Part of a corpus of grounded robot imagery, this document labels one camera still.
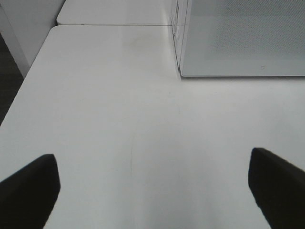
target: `black pad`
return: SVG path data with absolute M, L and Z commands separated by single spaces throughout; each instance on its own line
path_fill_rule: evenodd
M 248 182 L 272 229 L 305 229 L 304 171 L 266 149 L 254 148 Z
M 0 229 L 41 229 L 60 190 L 55 156 L 43 155 L 0 183 Z

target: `dark floor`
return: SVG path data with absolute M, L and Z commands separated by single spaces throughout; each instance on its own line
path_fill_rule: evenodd
M 0 125 L 22 82 L 23 77 L 0 35 Z

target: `white desk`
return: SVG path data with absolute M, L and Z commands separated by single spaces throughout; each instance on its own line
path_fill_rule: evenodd
M 66 0 L 57 23 L 169 25 L 172 0 Z
M 182 81 L 169 29 L 51 30 L 0 128 L 0 180 L 57 158 L 46 229 L 269 228 L 250 152 L 305 168 L 305 81 Z

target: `white table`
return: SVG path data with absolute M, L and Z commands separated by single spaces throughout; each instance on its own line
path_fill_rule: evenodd
M 46 229 L 269 228 L 250 152 L 305 168 L 305 81 L 181 80 L 169 29 L 51 30 L 0 127 L 0 180 L 57 158 Z
M 66 0 L 59 25 L 169 25 L 172 0 Z

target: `white box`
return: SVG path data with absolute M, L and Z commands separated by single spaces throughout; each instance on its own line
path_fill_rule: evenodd
M 304 76 L 305 0 L 172 0 L 182 76 Z

